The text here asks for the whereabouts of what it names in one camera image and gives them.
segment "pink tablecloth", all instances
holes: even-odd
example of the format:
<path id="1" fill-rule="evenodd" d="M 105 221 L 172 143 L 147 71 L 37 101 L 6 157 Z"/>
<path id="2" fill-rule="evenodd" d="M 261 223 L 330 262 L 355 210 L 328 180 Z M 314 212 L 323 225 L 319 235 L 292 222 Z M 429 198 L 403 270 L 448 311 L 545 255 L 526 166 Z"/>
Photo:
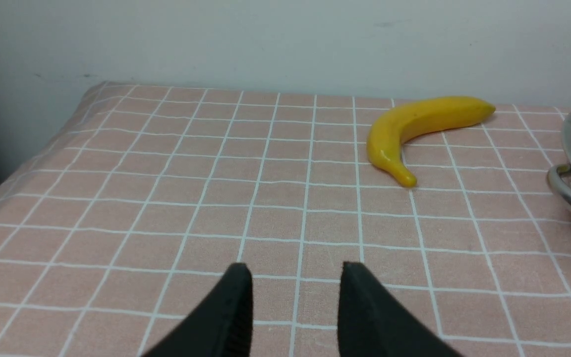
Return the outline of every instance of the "pink tablecloth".
<path id="1" fill-rule="evenodd" d="M 565 110 L 498 106 L 365 155 L 400 100 L 103 83 L 0 186 L 0 354 L 135 356 L 226 267 L 254 274 L 255 357 L 335 357 L 343 260 L 469 356 L 571 356 L 571 216 L 544 175 Z"/>

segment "banana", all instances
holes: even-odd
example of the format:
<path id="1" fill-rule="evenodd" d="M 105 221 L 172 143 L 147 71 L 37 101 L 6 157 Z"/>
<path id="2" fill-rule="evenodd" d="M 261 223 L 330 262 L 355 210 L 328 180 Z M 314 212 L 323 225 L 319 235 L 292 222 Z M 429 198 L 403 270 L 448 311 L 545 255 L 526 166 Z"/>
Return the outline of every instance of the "banana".
<path id="1" fill-rule="evenodd" d="M 434 131 L 479 124 L 495 111 L 495 106 L 474 97 L 438 97 L 410 102 L 383 113 L 367 136 L 369 162 L 389 172 L 404 187 L 414 187 L 417 179 L 401 160 L 401 146 Z"/>

